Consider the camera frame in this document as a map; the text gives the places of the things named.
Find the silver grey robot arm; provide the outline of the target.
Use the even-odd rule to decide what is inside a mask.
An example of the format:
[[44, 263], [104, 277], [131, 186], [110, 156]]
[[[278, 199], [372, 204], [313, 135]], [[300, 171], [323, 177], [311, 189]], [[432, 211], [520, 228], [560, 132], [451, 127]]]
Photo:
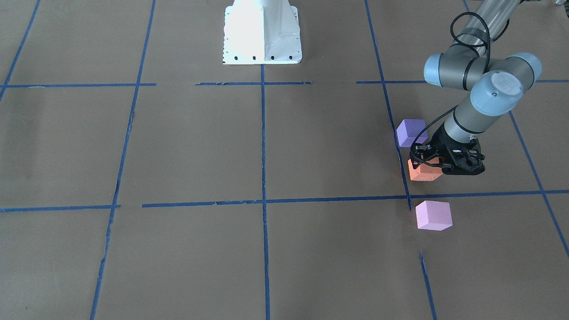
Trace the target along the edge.
[[510, 112], [542, 75], [543, 65], [532, 53], [504, 59], [491, 57], [492, 44], [506, 31], [519, 0], [484, 0], [460, 32], [450, 26], [453, 44], [428, 58], [427, 83], [462, 89], [468, 95], [443, 115], [443, 124], [428, 142], [414, 140], [410, 165], [437, 168], [449, 176], [477, 176], [485, 171], [478, 138]]

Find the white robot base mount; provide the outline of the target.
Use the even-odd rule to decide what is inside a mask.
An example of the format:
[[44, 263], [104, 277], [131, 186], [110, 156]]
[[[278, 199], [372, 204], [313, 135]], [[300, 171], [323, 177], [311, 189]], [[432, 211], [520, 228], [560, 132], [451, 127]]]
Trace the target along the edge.
[[299, 12], [288, 0], [235, 0], [224, 12], [222, 63], [299, 64]]

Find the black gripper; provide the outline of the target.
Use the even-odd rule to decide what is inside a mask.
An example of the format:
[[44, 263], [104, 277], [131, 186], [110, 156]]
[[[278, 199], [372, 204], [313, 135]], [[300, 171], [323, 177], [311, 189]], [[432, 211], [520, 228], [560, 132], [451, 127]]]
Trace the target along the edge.
[[477, 176], [485, 171], [485, 156], [481, 153], [478, 139], [458, 142], [449, 136], [443, 125], [435, 131], [429, 143], [411, 145], [410, 160], [413, 168], [426, 164], [440, 168], [443, 174], [450, 176]]

